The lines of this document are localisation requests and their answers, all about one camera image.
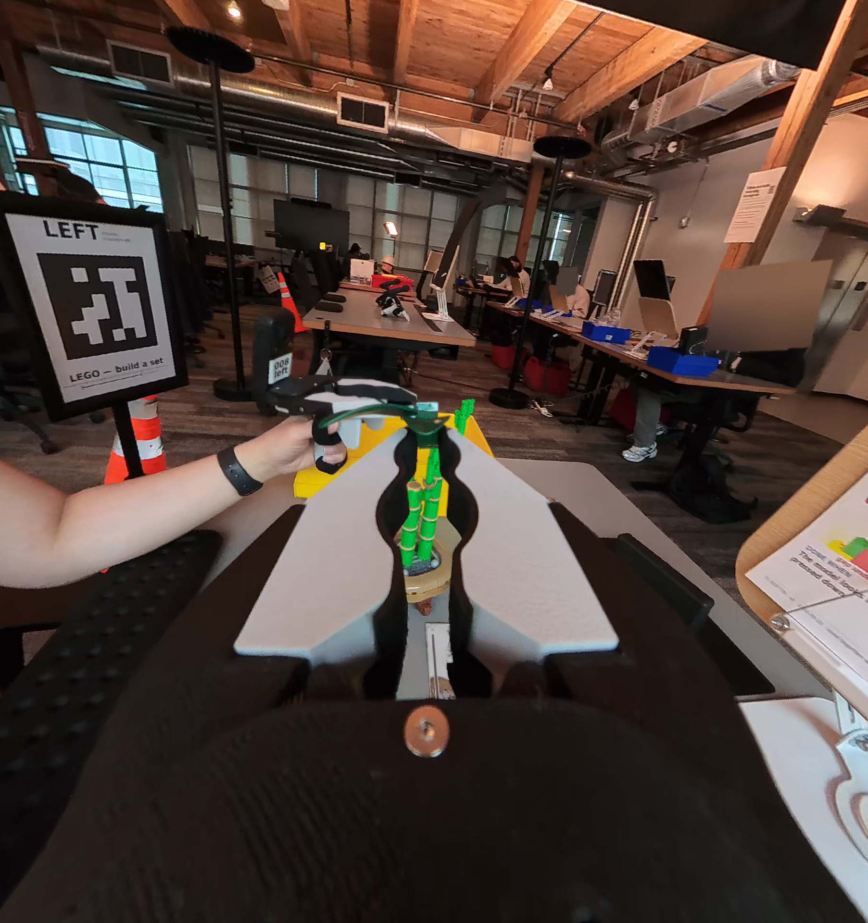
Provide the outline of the green lego bamboo model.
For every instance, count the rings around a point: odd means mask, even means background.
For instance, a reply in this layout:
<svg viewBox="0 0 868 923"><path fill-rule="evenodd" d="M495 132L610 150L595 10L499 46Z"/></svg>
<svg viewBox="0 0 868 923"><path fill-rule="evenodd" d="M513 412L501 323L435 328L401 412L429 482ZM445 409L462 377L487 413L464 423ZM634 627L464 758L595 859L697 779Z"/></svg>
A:
<svg viewBox="0 0 868 923"><path fill-rule="evenodd" d="M438 432L417 432L423 458L408 482L408 515L394 544L403 567L407 602L429 617L434 598L451 586L452 559L460 535L447 518L449 489L440 470Z"/></svg>

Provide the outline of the lego instruction booklet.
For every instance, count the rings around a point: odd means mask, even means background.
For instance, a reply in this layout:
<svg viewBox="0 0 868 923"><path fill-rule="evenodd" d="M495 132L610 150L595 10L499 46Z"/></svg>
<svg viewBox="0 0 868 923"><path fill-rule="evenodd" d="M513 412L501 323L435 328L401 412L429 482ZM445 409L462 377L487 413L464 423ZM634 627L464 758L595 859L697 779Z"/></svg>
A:
<svg viewBox="0 0 868 923"><path fill-rule="evenodd" d="M396 699L453 699L450 626L445 622L414 622L409 626L402 675Z"/></svg>

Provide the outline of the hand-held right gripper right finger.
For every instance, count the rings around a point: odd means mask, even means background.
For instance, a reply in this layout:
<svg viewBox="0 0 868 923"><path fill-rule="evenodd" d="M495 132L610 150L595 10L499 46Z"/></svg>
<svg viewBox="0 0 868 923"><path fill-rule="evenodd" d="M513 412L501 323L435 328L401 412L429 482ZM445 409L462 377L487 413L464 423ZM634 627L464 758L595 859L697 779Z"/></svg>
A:
<svg viewBox="0 0 868 923"><path fill-rule="evenodd" d="M450 599L457 696L488 696L518 663L611 652L619 639L547 498L454 429L448 518L461 536Z"/></svg>

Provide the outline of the orange traffic cone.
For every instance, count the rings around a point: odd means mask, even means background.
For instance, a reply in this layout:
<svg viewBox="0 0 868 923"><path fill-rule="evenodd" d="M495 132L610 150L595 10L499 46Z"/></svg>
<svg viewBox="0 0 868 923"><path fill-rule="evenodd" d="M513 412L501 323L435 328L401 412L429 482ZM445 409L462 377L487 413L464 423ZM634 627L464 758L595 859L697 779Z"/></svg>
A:
<svg viewBox="0 0 868 923"><path fill-rule="evenodd" d="M295 302L293 301L292 295L289 290L289 285L286 283L285 277L281 271L276 273L277 283L278 283L278 292L280 297L281 306L289 311L293 316L294 320L294 331L295 333L305 333L308 332L308 328L302 323L302 318L297 309Z"/></svg>
<svg viewBox="0 0 868 923"><path fill-rule="evenodd" d="M163 450L162 422L158 395L131 400L128 403L131 425L138 443L138 454L144 474L157 474L167 469ZM108 460L104 482L116 484L128 478L126 457L120 437L116 435Z"/></svg>

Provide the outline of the tall black pole stand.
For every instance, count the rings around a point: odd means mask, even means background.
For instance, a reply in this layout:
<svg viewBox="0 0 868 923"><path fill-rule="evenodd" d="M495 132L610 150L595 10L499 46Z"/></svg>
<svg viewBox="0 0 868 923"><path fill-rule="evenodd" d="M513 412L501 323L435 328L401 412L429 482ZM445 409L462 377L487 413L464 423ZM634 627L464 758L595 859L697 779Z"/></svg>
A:
<svg viewBox="0 0 868 923"><path fill-rule="evenodd" d="M219 378L213 382L212 389L218 399L230 402L248 402L253 398L244 370L240 305L235 283L232 199L228 148L223 121L221 72L248 74L255 67L255 59L250 52L245 51L240 45L215 32L191 26L173 26L167 28L165 34L177 52L209 68L234 361L234 378Z"/></svg>
<svg viewBox="0 0 868 923"><path fill-rule="evenodd" d="M525 332L532 315L533 300L537 295L543 294L543 289L546 286L545 274L543 272L543 255L548 232L550 230L552 210L555 203L559 178L562 173L563 162L586 157L591 151L591 146L582 137L546 136L540 138L535 143L534 151L543 157L554 158L553 174L543 214L541 233L535 252L533 264L534 273L523 309L516 352L509 372L509 384L506 387L493 388L488 396L492 404L510 410L524 409L529 402L528 397L517 388L517 382L520 380Z"/></svg>

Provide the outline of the dark green lego leaf piece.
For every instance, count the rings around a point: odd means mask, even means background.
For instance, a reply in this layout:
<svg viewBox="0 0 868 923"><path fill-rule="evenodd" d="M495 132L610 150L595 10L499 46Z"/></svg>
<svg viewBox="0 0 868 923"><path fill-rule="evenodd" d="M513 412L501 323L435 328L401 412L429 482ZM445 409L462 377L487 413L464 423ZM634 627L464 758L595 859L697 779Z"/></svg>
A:
<svg viewBox="0 0 868 923"><path fill-rule="evenodd" d="M438 447L440 431L452 420L450 414L440 412L440 406L435 401L399 406L398 415L414 433L418 447L428 449Z"/></svg>

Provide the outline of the grey top office desk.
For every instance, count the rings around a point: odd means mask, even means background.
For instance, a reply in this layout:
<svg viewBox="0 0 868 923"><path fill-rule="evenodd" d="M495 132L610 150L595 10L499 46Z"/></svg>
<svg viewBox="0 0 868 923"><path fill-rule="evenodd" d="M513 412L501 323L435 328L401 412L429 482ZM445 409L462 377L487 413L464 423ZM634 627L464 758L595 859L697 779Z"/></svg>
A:
<svg viewBox="0 0 868 923"><path fill-rule="evenodd" d="M382 316L378 293L373 290L345 288L343 296L339 313L328 313L315 305L303 315L302 324L322 331L328 323L332 332L379 340L403 350L475 346L475 338L456 321L425 319L413 298L403 298L405 317L392 318Z"/></svg>

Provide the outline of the black bag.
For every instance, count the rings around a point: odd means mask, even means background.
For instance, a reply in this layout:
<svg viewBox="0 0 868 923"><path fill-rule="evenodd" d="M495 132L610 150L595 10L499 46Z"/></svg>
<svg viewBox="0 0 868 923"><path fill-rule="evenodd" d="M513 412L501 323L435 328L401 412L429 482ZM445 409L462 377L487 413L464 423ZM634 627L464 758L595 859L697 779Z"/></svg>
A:
<svg viewBox="0 0 868 923"><path fill-rule="evenodd" d="M758 504L733 494L725 467L711 453L682 462L667 483L667 495L683 511L712 525L749 521Z"/></svg>

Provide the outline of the printed task instruction sheet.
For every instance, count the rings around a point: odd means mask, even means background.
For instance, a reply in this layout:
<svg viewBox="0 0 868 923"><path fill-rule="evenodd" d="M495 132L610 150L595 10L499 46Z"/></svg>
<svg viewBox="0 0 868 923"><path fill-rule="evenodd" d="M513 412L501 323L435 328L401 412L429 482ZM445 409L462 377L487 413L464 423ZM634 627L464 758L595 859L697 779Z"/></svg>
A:
<svg viewBox="0 0 868 923"><path fill-rule="evenodd" d="M747 575L868 685L868 472Z"/></svg>

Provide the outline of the person's left hand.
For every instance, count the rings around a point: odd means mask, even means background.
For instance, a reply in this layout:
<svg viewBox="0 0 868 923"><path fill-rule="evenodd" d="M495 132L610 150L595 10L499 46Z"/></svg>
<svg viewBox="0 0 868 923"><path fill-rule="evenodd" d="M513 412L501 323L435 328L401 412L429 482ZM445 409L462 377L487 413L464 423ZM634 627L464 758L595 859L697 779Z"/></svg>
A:
<svg viewBox="0 0 868 923"><path fill-rule="evenodd" d="M258 482L314 466L313 418L286 417L269 431L235 447L235 457Z"/></svg>

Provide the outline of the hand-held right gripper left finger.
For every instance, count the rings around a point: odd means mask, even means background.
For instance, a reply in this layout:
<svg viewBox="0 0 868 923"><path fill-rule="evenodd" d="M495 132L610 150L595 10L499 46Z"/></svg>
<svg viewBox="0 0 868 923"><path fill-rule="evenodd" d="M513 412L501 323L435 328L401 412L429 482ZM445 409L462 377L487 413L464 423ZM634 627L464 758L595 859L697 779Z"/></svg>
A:
<svg viewBox="0 0 868 923"><path fill-rule="evenodd" d="M234 641L237 654L362 666L366 696L396 694L407 603L393 535L405 514L405 464L414 467L415 441L397 429L304 504Z"/></svg>

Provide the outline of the black wall monitor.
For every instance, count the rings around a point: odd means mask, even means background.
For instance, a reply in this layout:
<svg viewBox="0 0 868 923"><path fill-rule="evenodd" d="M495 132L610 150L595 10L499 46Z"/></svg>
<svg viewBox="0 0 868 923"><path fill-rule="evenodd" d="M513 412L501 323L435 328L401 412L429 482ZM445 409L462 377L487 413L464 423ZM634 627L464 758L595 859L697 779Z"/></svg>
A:
<svg viewBox="0 0 868 923"><path fill-rule="evenodd" d="M309 200L273 201L275 245L311 252L331 249L342 256L350 243L350 213Z"/></svg>

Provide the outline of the black power box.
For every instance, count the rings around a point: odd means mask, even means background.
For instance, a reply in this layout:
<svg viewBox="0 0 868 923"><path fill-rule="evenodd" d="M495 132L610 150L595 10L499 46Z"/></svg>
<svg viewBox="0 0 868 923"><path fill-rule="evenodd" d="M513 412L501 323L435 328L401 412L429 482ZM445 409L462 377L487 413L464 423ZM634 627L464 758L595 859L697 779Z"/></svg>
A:
<svg viewBox="0 0 868 923"><path fill-rule="evenodd" d="M637 573L681 617L695 635L700 634L714 606L713 598L631 534L613 540L617 556Z"/></svg>

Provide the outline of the white document stand base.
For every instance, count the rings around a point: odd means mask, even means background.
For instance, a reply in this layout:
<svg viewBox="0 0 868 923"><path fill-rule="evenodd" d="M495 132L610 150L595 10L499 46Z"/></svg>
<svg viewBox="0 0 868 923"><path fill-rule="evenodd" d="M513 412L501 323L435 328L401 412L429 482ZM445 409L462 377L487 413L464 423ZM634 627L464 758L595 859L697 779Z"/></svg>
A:
<svg viewBox="0 0 868 923"><path fill-rule="evenodd" d="M868 721L839 694L740 709L801 832L868 921Z"/></svg>

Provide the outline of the black wrist watch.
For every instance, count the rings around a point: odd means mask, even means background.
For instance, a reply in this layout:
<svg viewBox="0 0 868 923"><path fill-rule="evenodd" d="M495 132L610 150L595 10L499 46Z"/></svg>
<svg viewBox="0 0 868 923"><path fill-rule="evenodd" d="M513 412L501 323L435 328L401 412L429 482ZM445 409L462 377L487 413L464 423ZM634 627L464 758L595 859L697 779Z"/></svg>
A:
<svg viewBox="0 0 868 923"><path fill-rule="evenodd" d="M246 498L263 488L263 483L253 477L239 461L235 447L221 450L216 455L222 474L235 493Z"/></svg>

